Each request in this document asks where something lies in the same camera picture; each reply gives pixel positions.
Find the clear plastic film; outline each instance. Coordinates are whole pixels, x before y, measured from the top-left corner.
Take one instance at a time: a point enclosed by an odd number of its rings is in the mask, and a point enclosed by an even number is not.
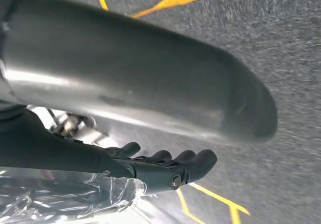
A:
[[[57,223],[130,206],[143,182],[109,173],[0,167],[0,223]]]

